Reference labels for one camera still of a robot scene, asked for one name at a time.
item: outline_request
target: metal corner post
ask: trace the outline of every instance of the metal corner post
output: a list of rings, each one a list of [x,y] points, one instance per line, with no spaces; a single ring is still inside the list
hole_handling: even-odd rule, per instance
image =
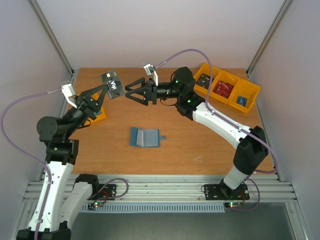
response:
[[[39,21],[41,22],[45,32],[48,34],[49,39],[51,40],[54,48],[56,49],[57,53],[59,54],[61,60],[63,61],[66,69],[68,70],[68,72],[70,73],[70,75],[73,74],[73,69],[71,68],[70,63],[68,62],[68,59],[66,57],[66,55],[64,54],[58,40],[56,39],[54,32],[52,31],[48,21],[46,20],[45,15],[43,14],[38,2],[36,0],[29,0],[35,14],[37,15],[37,17],[39,18]]]
[[[256,52],[252,62],[250,63],[247,73],[248,75],[251,74],[253,69],[255,68],[258,60],[260,59],[261,55],[264,53],[265,49],[267,48],[270,40],[272,39],[273,35],[275,34],[277,28],[279,27],[282,19],[284,18],[285,14],[287,13],[289,7],[293,3],[294,0],[284,0],[282,6],[280,7],[278,13],[275,16],[275,19],[273,20],[273,23],[271,24],[268,32],[266,33],[258,51]]]

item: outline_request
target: wooden table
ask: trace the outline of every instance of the wooden table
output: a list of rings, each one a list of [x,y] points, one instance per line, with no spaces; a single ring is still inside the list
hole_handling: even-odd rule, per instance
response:
[[[75,91],[81,93],[101,84],[100,75],[113,68],[80,68]],[[123,86],[146,77],[143,68],[115,68]],[[157,70],[160,82],[168,82],[175,68]],[[247,79],[244,69],[226,71]],[[168,99],[166,104],[173,104]],[[216,109],[244,125],[260,126],[257,109],[244,114],[218,100],[210,99]],[[107,118],[76,131],[71,139],[79,139],[79,153],[74,173],[91,174],[178,174],[225,175],[233,165],[235,149],[206,126],[182,117],[174,106],[144,106],[124,96],[110,100],[103,107]],[[160,147],[132,147],[130,128],[159,129],[165,136]],[[268,156],[259,169],[273,169]]]

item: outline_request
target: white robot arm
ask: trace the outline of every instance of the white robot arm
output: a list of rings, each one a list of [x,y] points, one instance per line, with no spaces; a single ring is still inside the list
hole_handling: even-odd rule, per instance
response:
[[[152,74],[152,71],[154,73],[155,69],[149,67],[147,74]],[[265,133],[258,126],[252,129],[234,121],[212,106],[209,106],[208,110],[205,100],[193,90],[196,81],[187,67],[178,68],[172,76],[170,82],[157,82],[157,84],[153,79],[146,81],[143,77],[125,86],[127,90],[125,96],[146,106],[149,101],[157,104],[157,99],[176,98],[174,106],[182,116],[207,126],[227,140],[236,149],[236,153],[233,159],[234,166],[221,181],[220,191],[226,200],[230,199],[239,185],[254,172],[269,153],[263,145],[239,129],[246,130],[264,142]],[[141,95],[143,98],[134,97],[133,94]]]
[[[100,76],[102,85],[75,96],[71,84],[61,87],[71,108],[62,117],[45,116],[36,126],[40,142],[46,145],[46,172],[35,212],[27,229],[19,230],[17,240],[70,240],[71,228],[85,201],[100,190],[96,175],[80,174],[73,190],[63,203],[66,184],[76,163],[78,140],[69,137],[85,127],[88,118],[95,119],[105,95],[111,99],[125,94],[117,73],[113,70]],[[97,100],[95,93],[100,92]]]

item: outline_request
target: white wall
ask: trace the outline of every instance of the white wall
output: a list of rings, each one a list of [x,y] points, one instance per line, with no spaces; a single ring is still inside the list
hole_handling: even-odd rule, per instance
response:
[[[0,2],[0,112],[12,101],[58,88],[68,72],[28,1]],[[55,115],[62,96],[53,93],[26,100],[7,112],[8,136],[39,158],[38,120]],[[17,217],[28,181],[37,180],[40,166],[14,150],[0,134],[0,239],[7,240]]]
[[[259,108],[284,180],[319,239],[320,1],[295,0],[255,67]]]
[[[141,67],[178,51],[204,51],[212,64],[248,68],[283,0],[38,0],[74,69]],[[198,67],[188,53],[168,67]]]

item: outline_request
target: yellow container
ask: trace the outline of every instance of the yellow container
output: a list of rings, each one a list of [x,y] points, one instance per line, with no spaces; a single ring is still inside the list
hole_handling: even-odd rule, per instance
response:
[[[215,67],[215,66],[213,66],[212,69],[213,69],[213,81],[214,81],[217,78],[217,76],[222,72],[222,70]],[[194,85],[193,89],[198,90],[199,92],[201,92],[203,94],[207,94],[208,89],[206,89],[200,85],[197,85],[197,81],[199,80],[199,78],[202,74],[207,74],[208,76],[210,76],[210,67],[209,67],[208,63],[204,63],[200,67],[199,71],[197,71],[196,74],[193,76],[193,78],[195,79],[195,85]]]
[[[234,107],[235,109],[240,110],[244,113],[249,113],[250,109],[254,106],[256,98],[260,92],[261,87],[249,82],[247,80],[241,79],[234,89],[232,96],[230,96],[230,101],[228,105]],[[245,106],[242,106],[237,103],[238,97],[246,98]]]
[[[209,96],[247,114],[254,106],[261,87],[215,66],[213,66],[212,68],[214,80],[211,85]],[[210,67],[208,63],[204,63],[200,67],[199,71],[194,75],[194,79],[196,82],[202,74],[210,76]],[[225,98],[213,92],[220,81],[230,83],[234,86],[228,98]],[[197,90],[204,94],[208,93],[208,90],[206,88],[197,84],[195,84],[194,90]],[[237,103],[238,97],[246,98],[245,106]]]

